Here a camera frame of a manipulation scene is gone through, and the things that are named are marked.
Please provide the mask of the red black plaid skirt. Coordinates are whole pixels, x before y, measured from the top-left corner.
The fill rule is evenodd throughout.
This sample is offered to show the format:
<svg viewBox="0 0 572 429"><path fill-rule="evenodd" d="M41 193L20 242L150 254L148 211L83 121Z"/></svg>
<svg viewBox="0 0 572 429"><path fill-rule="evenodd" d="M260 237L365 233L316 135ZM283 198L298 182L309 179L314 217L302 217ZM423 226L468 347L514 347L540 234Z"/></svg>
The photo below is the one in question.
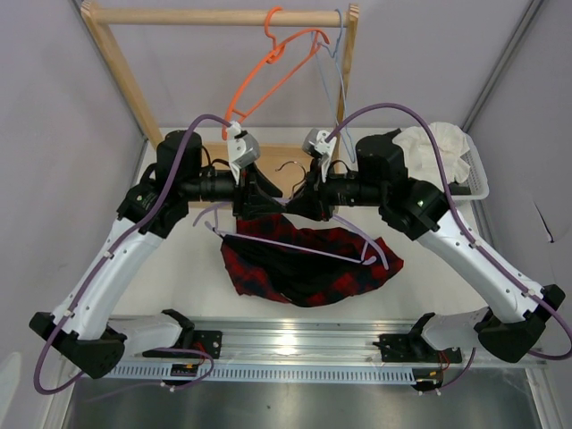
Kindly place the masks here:
<svg viewBox="0 0 572 429"><path fill-rule="evenodd" d="M359 259L364 240L341 227L321 230L298 228L280 214L236 222L236 232ZM259 297L297 307L323 307L380 289L404 267L404 261L382 238L375 239L389 262L353 264L331 257L223 237L225 269L240 295Z"/></svg>

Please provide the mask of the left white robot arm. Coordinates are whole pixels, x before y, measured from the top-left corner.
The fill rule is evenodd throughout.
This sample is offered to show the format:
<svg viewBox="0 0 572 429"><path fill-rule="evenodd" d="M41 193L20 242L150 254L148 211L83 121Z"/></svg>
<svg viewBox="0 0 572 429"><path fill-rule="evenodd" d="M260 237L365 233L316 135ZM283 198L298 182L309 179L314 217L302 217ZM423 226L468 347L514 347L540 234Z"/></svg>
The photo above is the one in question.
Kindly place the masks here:
<svg viewBox="0 0 572 429"><path fill-rule="evenodd" d="M225 143L229 167L216 170L202 163L206 151L199 134L177 130L166 135L156 162L127 192L105 245L71 294L55 310L32 316L30 329L46 342L40 362L55 349L80 374L99 379L133 355L192 354L195 325L176 310L125 324L109 319L139 268L188 215L189 202L229 201L243 215L256 198L275 203L281 196L256 166L260 147L251 134L235 122Z"/></svg>

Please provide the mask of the lilac plastic hanger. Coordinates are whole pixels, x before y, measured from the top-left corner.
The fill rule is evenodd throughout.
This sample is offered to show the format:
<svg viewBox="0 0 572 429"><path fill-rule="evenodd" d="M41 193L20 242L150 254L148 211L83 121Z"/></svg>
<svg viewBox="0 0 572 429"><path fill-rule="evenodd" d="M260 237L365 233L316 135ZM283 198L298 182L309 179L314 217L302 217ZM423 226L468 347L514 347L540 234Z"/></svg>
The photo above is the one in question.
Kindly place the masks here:
<svg viewBox="0 0 572 429"><path fill-rule="evenodd" d="M290 242L287 242L284 240L269 240L269 239L255 237L255 236L247 235L247 234L241 234L241 233L237 233L237 232L223 231L219 228L218 211L220 208L222 208L223 206L226 206L226 205L227 205L227 202L220 202L220 203L213 203L211 206L204 208L196 216L195 220L193 221L193 225L196 226L198 221L203 216L205 216L207 213L213 212L214 213L214 224L211 224L209 221L205 221L205 227L209 231L213 232L215 235L220 237L221 239L223 237L229 236L229 237L241 238L244 240L258 241L258 242L261 242L261 243L264 243L267 245L280 246L282 248L288 248L288 249L297 250L299 252L316 254L316 255L319 255L322 257L331 257L331 258L339 259L341 261L345 261L345 262L349 262L349 263L353 263L353 264L359 264L359 265L372 265L374 262L379 261L383 264L383 267L386 270L389 269L389 262L388 262L387 256L385 255L385 252L383 251L383 249L377 244L377 242L374 239L372 239L363 230L358 228L354 223L348 221L347 219L345 219L342 216L339 216L337 214L333 215L334 221L341 223L342 225L348 227L352 232L356 233L358 236L360 236L364 240L364 246L362 247L361 256L359 259L344 257L344 256L336 255L333 253L328 253L325 251L318 250L316 248L308 248L308 247L298 246L298 245L295 245L293 243L290 243Z"/></svg>

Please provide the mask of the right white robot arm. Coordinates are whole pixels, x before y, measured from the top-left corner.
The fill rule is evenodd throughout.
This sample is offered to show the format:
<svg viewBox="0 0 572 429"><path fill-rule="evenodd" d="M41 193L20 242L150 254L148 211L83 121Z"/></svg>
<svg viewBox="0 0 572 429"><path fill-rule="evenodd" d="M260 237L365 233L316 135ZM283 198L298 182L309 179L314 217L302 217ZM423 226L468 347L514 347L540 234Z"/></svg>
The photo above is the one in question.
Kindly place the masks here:
<svg viewBox="0 0 572 429"><path fill-rule="evenodd" d="M432 251L486 303L473 312L421 316L408 333L409 353L425 361L446 349L483 348L509 363L531 353L564 291L526 278L480 241L441 190L409 177L403 151L390 135L357 143L355 171L330 171L334 147L328 131L308 133L302 149L313 160L288 213L322 221L332 218L335 206L375 206L393 230Z"/></svg>

